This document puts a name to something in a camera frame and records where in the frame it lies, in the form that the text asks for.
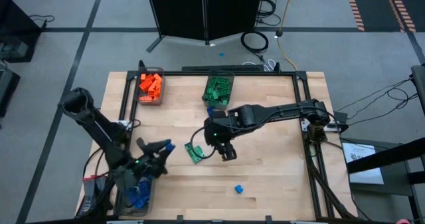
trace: yellow cable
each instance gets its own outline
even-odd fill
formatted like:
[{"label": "yellow cable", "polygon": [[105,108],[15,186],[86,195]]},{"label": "yellow cable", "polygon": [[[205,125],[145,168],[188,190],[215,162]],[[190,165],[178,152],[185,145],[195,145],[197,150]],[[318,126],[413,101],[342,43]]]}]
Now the yellow cable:
[{"label": "yellow cable", "polygon": [[[279,32],[282,32],[282,28],[284,26],[284,21],[285,21],[285,16],[286,16],[286,11],[288,10],[288,5],[290,4],[291,0],[286,1],[286,6],[285,6],[285,11],[284,11],[284,15],[282,16],[282,22],[280,23],[280,27],[279,27]],[[283,50],[283,48],[280,46],[280,42],[279,42],[279,37],[277,38],[278,40],[278,46],[279,49],[281,50],[282,54],[284,55],[284,57],[286,58],[286,60],[292,64],[293,68],[297,71],[297,66],[295,65],[294,62],[292,62],[292,60],[290,60],[290,58],[288,57],[288,55],[286,54],[286,52]]]}]

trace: wooden tabletop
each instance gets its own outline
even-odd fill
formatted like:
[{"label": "wooden tabletop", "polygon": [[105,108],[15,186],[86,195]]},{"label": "wooden tabletop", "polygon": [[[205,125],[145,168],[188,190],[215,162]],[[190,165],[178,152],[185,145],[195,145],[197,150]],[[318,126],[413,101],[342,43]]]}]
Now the wooden tabletop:
[{"label": "wooden tabletop", "polygon": [[[324,101],[327,110],[332,112],[324,74],[308,72],[307,77],[311,97]],[[201,100],[207,77],[165,78],[162,105],[138,105],[135,114],[141,126],[133,131],[130,146],[133,157],[142,155],[135,143],[138,137],[146,142],[171,139],[176,145],[167,160],[169,174],[157,180],[151,213],[142,219],[176,219],[177,215],[183,215],[184,219],[198,220],[264,220],[266,215],[272,215],[276,221],[315,220],[299,120],[266,124],[251,134],[237,137],[232,141],[238,154],[236,160],[223,162],[221,156],[215,154],[195,165],[185,151],[184,144],[208,116]],[[101,112],[110,120],[118,119],[125,83],[126,72],[110,73],[101,107]],[[290,77],[235,76],[228,107],[243,104],[276,106],[294,102]],[[126,110],[126,120],[129,119],[130,104]],[[340,145],[337,134],[327,134],[327,137],[330,142]],[[202,147],[206,155],[212,150],[205,144],[202,132],[195,136],[196,145]],[[98,145],[93,142],[91,152],[96,149]],[[330,188],[345,207],[357,215],[351,201],[342,151],[329,144],[322,144],[322,152]],[[96,161],[90,162],[86,176],[94,173],[95,166]],[[106,162],[102,160],[99,173],[107,170]],[[236,185],[244,188],[242,194],[235,192]],[[319,185],[317,190],[322,216],[326,216],[323,192]]]}]

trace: bin of orange blocks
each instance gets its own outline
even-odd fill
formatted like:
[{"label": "bin of orange blocks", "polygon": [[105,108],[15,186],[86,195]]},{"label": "bin of orange blocks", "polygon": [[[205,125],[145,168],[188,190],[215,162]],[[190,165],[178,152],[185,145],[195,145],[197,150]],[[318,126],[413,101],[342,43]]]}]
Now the bin of orange blocks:
[{"label": "bin of orange blocks", "polygon": [[139,103],[142,105],[162,104],[165,88],[164,70],[156,67],[143,67],[139,73]]}]

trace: gray carpet floor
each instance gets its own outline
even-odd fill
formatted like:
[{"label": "gray carpet floor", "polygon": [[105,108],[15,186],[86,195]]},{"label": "gray carpet floor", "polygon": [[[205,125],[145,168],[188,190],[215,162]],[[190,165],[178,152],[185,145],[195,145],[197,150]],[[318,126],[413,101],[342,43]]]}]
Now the gray carpet floor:
[{"label": "gray carpet floor", "polygon": [[[287,21],[290,27],[356,27],[348,0],[293,0]],[[49,27],[85,27],[94,0],[14,0],[28,15],[55,15]],[[278,13],[286,0],[279,0]],[[94,27],[154,27],[148,0],[102,0]],[[264,57],[292,70],[279,51],[273,33],[264,33],[270,48]],[[425,34],[416,33],[425,47]],[[56,111],[82,33],[43,33],[31,62],[11,64],[21,76],[6,117],[0,120],[0,216],[2,223],[14,223],[27,193],[35,167]],[[242,64],[258,59],[240,44],[240,35],[203,42],[166,37],[153,50],[146,48],[157,33],[90,33],[73,87],[87,88],[95,105],[102,103],[108,73],[147,66],[180,70],[182,66]],[[247,36],[247,43],[261,47],[263,40]],[[285,33],[283,46],[300,70],[323,71],[334,109],[374,90],[406,79],[412,65],[420,64],[405,33]],[[402,88],[414,94],[413,85]],[[354,114],[367,102],[345,111]],[[397,101],[382,98],[361,112],[353,122],[385,113]],[[402,110],[350,127],[344,136],[384,142],[409,142],[425,136],[424,115],[419,101]],[[90,151],[91,139],[67,117],[62,117],[41,182],[27,221],[72,218],[81,188],[81,173]],[[410,162],[421,170],[418,160]],[[425,199],[425,188],[418,186]],[[360,207],[369,217],[381,221],[411,218],[405,197],[356,192]]]}]

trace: bin of green blocks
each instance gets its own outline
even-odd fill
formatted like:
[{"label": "bin of green blocks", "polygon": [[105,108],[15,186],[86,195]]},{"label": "bin of green blocks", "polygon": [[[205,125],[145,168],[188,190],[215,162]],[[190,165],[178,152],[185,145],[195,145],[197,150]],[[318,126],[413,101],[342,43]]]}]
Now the bin of green blocks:
[{"label": "bin of green blocks", "polygon": [[205,86],[202,100],[206,107],[225,110],[232,93],[234,73],[211,69],[208,73],[208,81]]}]

